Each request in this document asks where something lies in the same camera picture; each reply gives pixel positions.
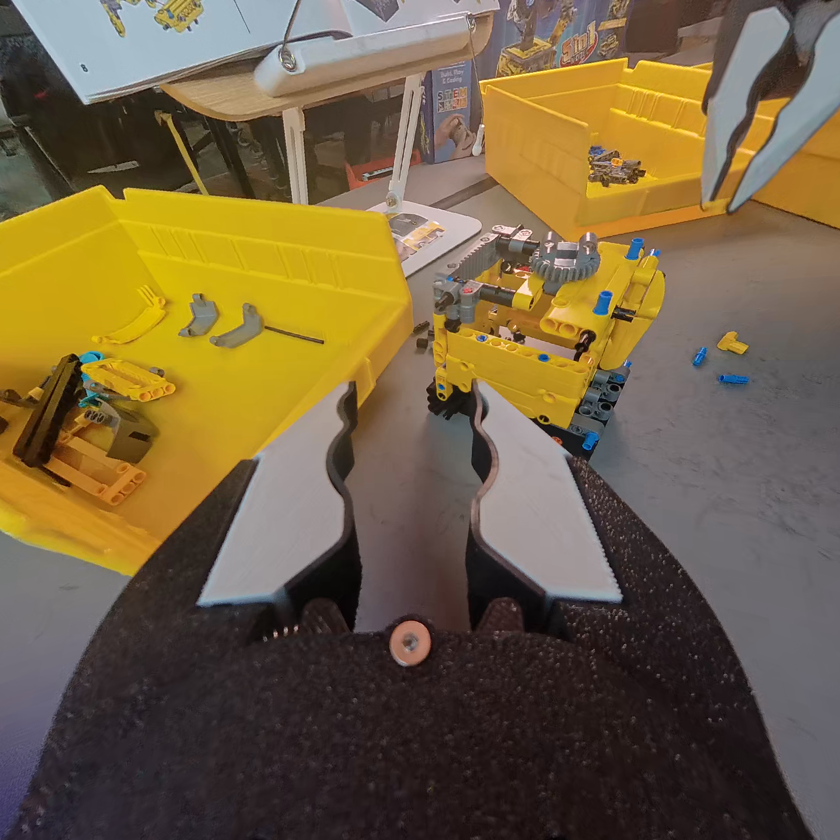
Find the yellow divided storage bin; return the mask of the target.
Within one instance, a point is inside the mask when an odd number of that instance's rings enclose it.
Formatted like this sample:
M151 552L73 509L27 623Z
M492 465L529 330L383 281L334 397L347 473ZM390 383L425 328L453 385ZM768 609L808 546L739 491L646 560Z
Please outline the yellow divided storage bin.
M626 59L482 83L486 172L555 232L623 235L723 214L700 204L709 70ZM634 185L588 182L592 145L641 161Z

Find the yellow curved lego panel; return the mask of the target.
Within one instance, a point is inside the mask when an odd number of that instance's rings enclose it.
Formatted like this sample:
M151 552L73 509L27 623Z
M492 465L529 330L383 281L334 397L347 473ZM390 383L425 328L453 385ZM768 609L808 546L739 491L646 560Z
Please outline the yellow curved lego panel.
M92 335L91 342L101 344L124 345L142 338L156 328L166 316L166 299L144 285L137 289L145 306L142 312L121 328L102 335Z

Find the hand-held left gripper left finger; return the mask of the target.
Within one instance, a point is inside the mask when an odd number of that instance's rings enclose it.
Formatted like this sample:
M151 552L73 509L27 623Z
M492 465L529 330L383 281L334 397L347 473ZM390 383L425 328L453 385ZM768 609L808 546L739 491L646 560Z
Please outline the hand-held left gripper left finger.
M361 553L346 480L357 423L357 386L342 381L253 458L196 600L204 617L255 638L355 630Z

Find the white wooden book stand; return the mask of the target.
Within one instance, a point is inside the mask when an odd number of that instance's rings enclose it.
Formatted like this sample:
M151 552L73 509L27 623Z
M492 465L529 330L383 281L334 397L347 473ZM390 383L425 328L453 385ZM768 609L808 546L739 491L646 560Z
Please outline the white wooden book stand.
M290 4L287 31L258 63L229 62L164 83L162 90L204 117L251 122L281 117L290 198L307 205L304 109L404 80L392 177L385 200L372 212L394 219L417 216L443 230L402 261L405 277L467 243L481 231L473 217L407 201L404 197L423 82L427 72L474 59L490 39L498 2L314 2L319 23L336 13L339 26L316 34L296 27L306 8Z

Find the yellow plastic storage bin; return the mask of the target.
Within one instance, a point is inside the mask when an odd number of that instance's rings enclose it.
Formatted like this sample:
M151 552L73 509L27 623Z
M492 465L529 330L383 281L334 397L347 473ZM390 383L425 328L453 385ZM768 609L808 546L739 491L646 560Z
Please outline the yellow plastic storage bin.
M770 95L759 101L750 126L738 142L715 204L729 205L747 166L770 137L774 121L803 82L805 69L796 59L782 69ZM759 203L838 228L838 112L779 169L753 199Z
M2 532L134 574L243 459L341 382L362 403L413 326L410 290L381 213L104 186L2 222L2 389L27 392L67 354L99 351L162 368L175 393L147 407L159 429L143 484L117 507L20 468L2 454ZM166 316L124 345L91 342L144 309ZM192 294L216 303L200 338L179 331ZM265 331L232 350L213 335L253 304Z

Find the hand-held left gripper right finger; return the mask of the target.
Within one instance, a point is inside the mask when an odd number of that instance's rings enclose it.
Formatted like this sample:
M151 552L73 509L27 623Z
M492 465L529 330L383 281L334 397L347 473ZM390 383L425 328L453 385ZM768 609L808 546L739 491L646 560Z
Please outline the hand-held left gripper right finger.
M561 634L564 604L621 605L573 456L486 382L474 381L471 395L481 484L466 547L470 627L502 599L518 607L525 631L548 635Z

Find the heap of grey blue lego parts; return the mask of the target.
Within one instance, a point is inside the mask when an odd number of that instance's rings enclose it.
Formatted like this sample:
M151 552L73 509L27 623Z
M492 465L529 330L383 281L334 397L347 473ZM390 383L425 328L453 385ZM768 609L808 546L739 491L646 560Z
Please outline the heap of grey blue lego parts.
M588 182L604 187L634 185L647 175L641 161L624 158L618 150L608 150L601 145L590 146L587 160L590 167Z

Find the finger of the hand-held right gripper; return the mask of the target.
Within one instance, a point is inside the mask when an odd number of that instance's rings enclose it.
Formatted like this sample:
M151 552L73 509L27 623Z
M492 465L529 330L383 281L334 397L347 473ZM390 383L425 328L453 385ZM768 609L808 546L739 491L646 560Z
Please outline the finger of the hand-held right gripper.
M717 37L703 111L707 117L700 202L718 199L734 156L752 125L762 85L789 45L785 5L730 5Z
M747 166L728 205L729 214L764 187L838 110L839 8L838 15L817 36L811 58L803 67L803 82L774 121L770 137ZM773 84L780 79L768 78L761 87L759 100L768 97Z

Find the lego instruction booklet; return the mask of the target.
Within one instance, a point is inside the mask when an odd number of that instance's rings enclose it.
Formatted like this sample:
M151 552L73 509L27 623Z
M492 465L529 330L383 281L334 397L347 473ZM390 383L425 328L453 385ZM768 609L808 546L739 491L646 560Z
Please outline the lego instruction booklet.
M316 34L314 2L296 27ZM259 62L287 31L291 1L17 1L15 9L85 104L160 86L243 59Z

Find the yellow grey sticker sheet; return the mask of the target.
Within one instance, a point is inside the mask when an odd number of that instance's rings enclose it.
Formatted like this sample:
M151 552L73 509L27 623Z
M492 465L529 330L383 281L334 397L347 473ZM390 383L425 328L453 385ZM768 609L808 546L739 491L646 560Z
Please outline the yellow grey sticker sheet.
M401 259L412 256L445 234L443 225L420 214L389 214L387 218Z

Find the yellow black lego model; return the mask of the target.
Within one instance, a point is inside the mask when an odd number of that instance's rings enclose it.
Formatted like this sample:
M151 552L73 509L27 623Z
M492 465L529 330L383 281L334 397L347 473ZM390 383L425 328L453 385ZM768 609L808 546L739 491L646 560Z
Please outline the yellow black lego model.
M434 282L429 411L467 413L474 381L486 382L589 460L664 303L659 257L643 238L493 227Z

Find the heap of mixed lego beams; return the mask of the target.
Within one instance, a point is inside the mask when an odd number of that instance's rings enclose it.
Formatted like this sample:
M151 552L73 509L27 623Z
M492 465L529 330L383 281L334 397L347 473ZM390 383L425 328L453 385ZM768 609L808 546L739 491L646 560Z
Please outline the heap of mixed lego beams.
M2 389L2 454L115 508L147 478L140 463L160 434L148 405L174 393L160 367L69 353L27 392Z

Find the grey curved lego panel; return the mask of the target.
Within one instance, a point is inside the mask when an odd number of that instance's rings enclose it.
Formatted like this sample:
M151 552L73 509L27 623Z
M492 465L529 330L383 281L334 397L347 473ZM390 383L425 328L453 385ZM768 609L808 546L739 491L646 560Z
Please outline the grey curved lego panel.
M258 337L264 329L264 320L256 306L244 303L242 307L242 322L235 328L210 337L213 346L232 350Z
M200 338L207 335L218 319L216 303L207 299L204 294L197 292L192 294L189 307L191 319L178 332L178 335L186 339Z

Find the dark blue lego set box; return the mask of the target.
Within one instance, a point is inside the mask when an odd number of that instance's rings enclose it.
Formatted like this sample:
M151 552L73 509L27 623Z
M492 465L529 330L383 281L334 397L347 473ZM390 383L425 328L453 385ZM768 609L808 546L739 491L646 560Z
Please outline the dark blue lego set box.
M623 56L632 1L499 1L477 58L429 71L416 147L424 163L469 157L482 123L479 81Z

